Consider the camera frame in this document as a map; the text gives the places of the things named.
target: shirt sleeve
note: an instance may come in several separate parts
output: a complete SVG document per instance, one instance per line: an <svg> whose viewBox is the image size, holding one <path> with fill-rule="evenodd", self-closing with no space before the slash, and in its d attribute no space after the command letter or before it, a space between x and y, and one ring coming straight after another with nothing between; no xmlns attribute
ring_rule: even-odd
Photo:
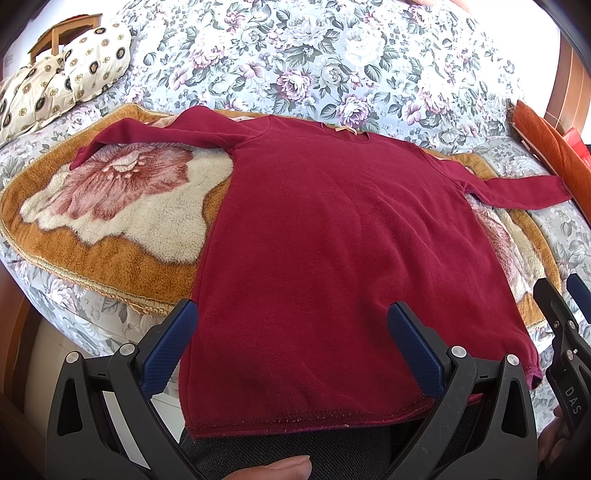
<svg viewBox="0 0 591 480"><path fill-rule="evenodd" d="M573 197L557 175L481 180L456 161L431 158L437 162L434 166L464 193L472 193L492 207L539 210Z"/></svg>
<svg viewBox="0 0 591 480"><path fill-rule="evenodd" d="M109 144L182 143L200 148L223 148L231 153L239 144L263 134L270 125L267 116L236 122L204 106L185 110L164 128L124 118L102 130L90 145L79 149L70 170Z"/></svg>

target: maroon sweater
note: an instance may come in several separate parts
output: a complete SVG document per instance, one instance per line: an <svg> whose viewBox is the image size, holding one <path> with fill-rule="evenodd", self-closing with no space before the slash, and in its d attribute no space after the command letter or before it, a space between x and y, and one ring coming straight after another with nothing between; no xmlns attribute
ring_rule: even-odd
<svg viewBox="0 0 591 480"><path fill-rule="evenodd" d="M72 166L132 142L222 147L234 160L181 362L192 436L380 425L428 409L386 327L399 300L448 345L494 360L514 353L530 385L541 378L465 194L539 209L571 198L559 177L482 181L392 138L275 116L238 123L203 107L166 128L124 119Z"/></svg>

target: human hand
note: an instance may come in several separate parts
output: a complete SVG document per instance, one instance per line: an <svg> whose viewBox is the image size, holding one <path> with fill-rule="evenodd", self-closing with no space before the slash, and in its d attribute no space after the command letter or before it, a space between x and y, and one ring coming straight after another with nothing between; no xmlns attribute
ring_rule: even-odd
<svg viewBox="0 0 591 480"><path fill-rule="evenodd" d="M546 426L538 438L539 463L544 461L546 461L548 464L553 463L558 458L558 455L560 455L566 444L569 442L568 439L564 438L556 442L556 437L564 422L560 405L554 409L554 415L556 418Z"/></svg>
<svg viewBox="0 0 591 480"><path fill-rule="evenodd" d="M265 466L245 468L223 480L308 480L312 463L308 455L285 458Z"/></svg>

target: metal bolt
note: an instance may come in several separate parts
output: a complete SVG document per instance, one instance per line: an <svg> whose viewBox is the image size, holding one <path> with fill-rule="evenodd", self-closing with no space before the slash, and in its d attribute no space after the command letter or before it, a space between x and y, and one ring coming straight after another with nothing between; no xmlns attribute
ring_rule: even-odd
<svg viewBox="0 0 591 480"><path fill-rule="evenodd" d="M135 352L135 345L133 343L126 343L119 349L121 355L131 355Z"/></svg>
<svg viewBox="0 0 591 480"><path fill-rule="evenodd" d="M73 364L79 358L80 358L80 354L78 352L70 352L66 356L66 362L68 362L69 364Z"/></svg>
<svg viewBox="0 0 591 480"><path fill-rule="evenodd" d="M456 345L452 347L452 355L458 358L464 358L467 355L467 352L464 347Z"/></svg>
<svg viewBox="0 0 591 480"><path fill-rule="evenodd" d="M510 353L509 355L507 355L507 361L511 364L511 365L519 365L519 359L517 358L516 355L513 355L512 353Z"/></svg>

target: orange cloth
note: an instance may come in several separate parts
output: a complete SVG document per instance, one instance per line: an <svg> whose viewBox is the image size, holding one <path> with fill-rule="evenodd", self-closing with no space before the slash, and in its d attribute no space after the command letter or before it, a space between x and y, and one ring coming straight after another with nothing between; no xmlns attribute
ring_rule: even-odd
<svg viewBox="0 0 591 480"><path fill-rule="evenodd" d="M544 165L564 180L587 222L591 218L591 168L546 120L518 100L513 127Z"/></svg>

